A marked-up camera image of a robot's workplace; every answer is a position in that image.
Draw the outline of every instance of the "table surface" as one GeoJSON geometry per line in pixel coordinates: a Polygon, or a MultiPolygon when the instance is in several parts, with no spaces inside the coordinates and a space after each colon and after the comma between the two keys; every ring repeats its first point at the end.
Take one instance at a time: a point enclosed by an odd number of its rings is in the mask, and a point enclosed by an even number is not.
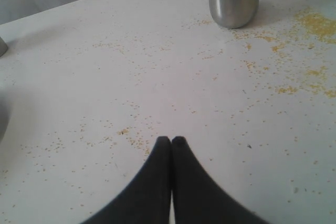
{"type": "Polygon", "coordinates": [[[80,0],[0,26],[0,222],[79,223],[184,135],[273,224],[336,222],[336,1],[80,0]]]}

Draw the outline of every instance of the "white table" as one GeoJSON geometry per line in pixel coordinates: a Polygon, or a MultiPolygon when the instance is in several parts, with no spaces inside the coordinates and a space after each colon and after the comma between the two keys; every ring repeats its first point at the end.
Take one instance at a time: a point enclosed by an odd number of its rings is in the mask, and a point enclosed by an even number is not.
{"type": "Polygon", "coordinates": [[[79,223],[184,135],[273,224],[336,222],[336,0],[80,0],[0,26],[0,223],[79,223]]]}

